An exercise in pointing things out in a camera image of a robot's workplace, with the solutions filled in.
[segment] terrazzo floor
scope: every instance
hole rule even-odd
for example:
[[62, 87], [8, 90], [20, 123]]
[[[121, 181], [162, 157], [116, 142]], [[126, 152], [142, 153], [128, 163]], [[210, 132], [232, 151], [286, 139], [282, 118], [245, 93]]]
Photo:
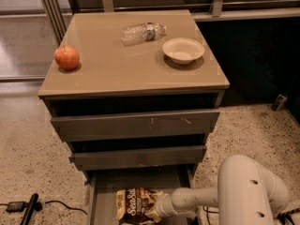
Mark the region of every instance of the terrazzo floor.
[[[46, 39], [49, 48], [55, 48], [49, 25], [42, 19], [0, 19], [1, 57], [14, 51], [11, 58], [15, 58], [19, 50], [15, 45], [19, 43], [20, 51], [28, 48], [28, 52], [33, 51], [30, 45], [22, 45], [21, 37], [14, 37], [13, 32], [5, 34], [3, 23], [10, 23], [11, 27], [19, 25], [19, 33], [26, 33], [21, 24], [40, 26], [38, 31], [44, 31], [42, 34], [47, 36], [28, 39], [35, 43], [34, 47], [39, 46], [38, 40]], [[38, 68], [38, 74], [47, 70], [47, 64], [50, 64], [52, 52], [46, 54], [42, 56], [44, 67]], [[22, 62], [14, 62], [9, 70], [6, 61], [0, 59], [1, 75], [20, 75], [21, 66]], [[59, 200], [87, 211], [90, 189], [84, 184], [83, 174], [69, 163], [70, 151], [51, 126], [50, 115], [38, 99], [40, 86], [40, 82], [0, 83], [0, 203], [29, 202], [36, 192], [43, 210], [33, 214], [31, 225], [83, 225], [87, 222], [87, 215], [83, 212], [68, 210], [59, 203], [45, 204], [46, 201]], [[229, 155], [243, 154], [256, 159], [283, 179], [291, 192], [287, 209], [300, 206], [300, 127], [288, 111], [272, 112], [269, 104], [222, 107], [207, 147], [194, 177], [197, 188], [215, 187], [222, 161]], [[20, 224], [22, 216], [23, 213], [9, 214], [6, 207], [0, 205], [0, 225]], [[292, 217], [296, 225], [300, 224], [300, 214]], [[210, 224], [219, 224], [218, 214], [210, 214], [209, 218]], [[209, 224], [204, 213], [202, 224]]]

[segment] drawer cabinet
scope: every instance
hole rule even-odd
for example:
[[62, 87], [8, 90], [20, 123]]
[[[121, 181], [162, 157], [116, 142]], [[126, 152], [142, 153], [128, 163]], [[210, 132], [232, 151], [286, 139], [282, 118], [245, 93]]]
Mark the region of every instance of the drawer cabinet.
[[[120, 28], [147, 22], [166, 25], [167, 36], [124, 47]], [[162, 51], [171, 38], [197, 40], [202, 58], [174, 64]], [[38, 96], [91, 185], [89, 224], [122, 224], [114, 219], [118, 189], [192, 187], [229, 82], [189, 12], [75, 14], [61, 45], [75, 47], [81, 64], [63, 71], [53, 60]]]

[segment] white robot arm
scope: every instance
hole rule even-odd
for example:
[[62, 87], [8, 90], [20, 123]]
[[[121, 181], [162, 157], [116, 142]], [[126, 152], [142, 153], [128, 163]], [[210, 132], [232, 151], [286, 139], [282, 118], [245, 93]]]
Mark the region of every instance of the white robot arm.
[[195, 218], [199, 206], [218, 207], [220, 225], [272, 225], [289, 203], [283, 181], [250, 157], [230, 156], [222, 163], [217, 187], [178, 188], [158, 198], [165, 217]]

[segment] apple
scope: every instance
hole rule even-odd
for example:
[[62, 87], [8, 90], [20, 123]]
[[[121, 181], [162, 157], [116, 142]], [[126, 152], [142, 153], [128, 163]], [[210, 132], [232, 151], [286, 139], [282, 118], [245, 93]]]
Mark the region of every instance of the apple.
[[80, 57], [75, 48], [66, 45], [56, 49], [54, 53], [56, 64], [63, 70], [72, 70], [79, 65]]

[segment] white bowl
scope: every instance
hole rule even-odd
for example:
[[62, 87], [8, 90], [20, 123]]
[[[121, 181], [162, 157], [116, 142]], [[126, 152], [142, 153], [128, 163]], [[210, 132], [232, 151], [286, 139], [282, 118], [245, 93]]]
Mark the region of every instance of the white bowl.
[[178, 37], [171, 39], [162, 46], [163, 52], [171, 57], [176, 64], [189, 64], [204, 54], [204, 46], [198, 41]]

